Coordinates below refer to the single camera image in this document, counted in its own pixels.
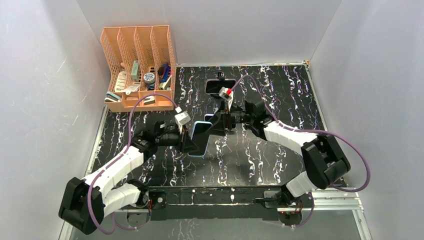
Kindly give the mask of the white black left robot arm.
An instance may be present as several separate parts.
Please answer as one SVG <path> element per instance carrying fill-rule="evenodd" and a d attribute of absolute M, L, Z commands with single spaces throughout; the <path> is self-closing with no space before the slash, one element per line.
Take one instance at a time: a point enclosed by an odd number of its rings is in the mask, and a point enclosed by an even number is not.
<path fill-rule="evenodd" d="M 125 206 L 150 208 L 153 200 L 148 186 L 132 179 L 117 187 L 119 181 L 155 155 L 158 147 L 175 147 L 182 153 L 202 156 L 208 142 L 209 136 L 200 129 L 199 123 L 192 134 L 186 127 L 179 130 L 175 124 L 166 125 L 164 121 L 157 122 L 153 131 L 141 130 L 125 149 L 97 171 L 67 182 L 59 218 L 89 235 L 101 229 L 105 217 L 112 217 Z"/>

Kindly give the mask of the phone with lilac case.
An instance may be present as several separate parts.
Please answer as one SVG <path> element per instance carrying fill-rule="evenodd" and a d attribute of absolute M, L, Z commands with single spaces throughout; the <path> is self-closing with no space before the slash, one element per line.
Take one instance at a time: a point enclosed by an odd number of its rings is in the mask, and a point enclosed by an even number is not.
<path fill-rule="evenodd" d="M 207 113 L 207 114 L 204 115 L 204 120 L 206 122 L 214 123 L 216 119 L 217 119 L 217 117 L 215 116 L 215 114 Z"/>

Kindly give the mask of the phone with purple clear case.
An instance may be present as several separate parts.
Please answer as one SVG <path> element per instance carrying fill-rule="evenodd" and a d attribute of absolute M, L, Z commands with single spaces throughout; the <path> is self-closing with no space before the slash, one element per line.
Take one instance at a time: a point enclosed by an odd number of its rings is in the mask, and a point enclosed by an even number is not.
<path fill-rule="evenodd" d="M 208 79 L 205 83 L 205 93 L 208 95 L 218 95 L 221 88 L 231 89 L 237 80 L 234 78 Z"/>

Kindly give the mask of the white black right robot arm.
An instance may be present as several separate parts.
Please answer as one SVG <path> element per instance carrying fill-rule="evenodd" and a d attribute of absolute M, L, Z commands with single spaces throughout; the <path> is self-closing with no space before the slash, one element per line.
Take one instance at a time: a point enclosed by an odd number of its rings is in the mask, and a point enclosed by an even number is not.
<path fill-rule="evenodd" d="M 351 170 L 335 136 L 289 129 L 271 116 L 262 99 L 246 100 L 244 108 L 229 109 L 226 104 L 223 100 L 214 114 L 205 115 L 205 120 L 211 123 L 209 134 L 224 137 L 237 124 L 243 124 L 256 137 L 287 147 L 303 159 L 303 172 L 273 195 L 265 193 L 262 198 L 253 199 L 254 204 L 295 207 L 303 195 L 317 189 L 325 190 Z"/>

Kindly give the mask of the phone with blue case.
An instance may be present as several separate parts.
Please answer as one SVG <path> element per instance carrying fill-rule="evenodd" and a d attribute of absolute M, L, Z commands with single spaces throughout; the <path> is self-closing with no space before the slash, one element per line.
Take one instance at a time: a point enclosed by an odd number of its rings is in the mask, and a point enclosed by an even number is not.
<path fill-rule="evenodd" d="M 193 124 L 191 140 L 198 149 L 189 152 L 188 155 L 190 157 L 203 157 L 206 154 L 210 136 L 209 128 L 211 126 L 212 123 L 209 121 L 196 121 Z"/>

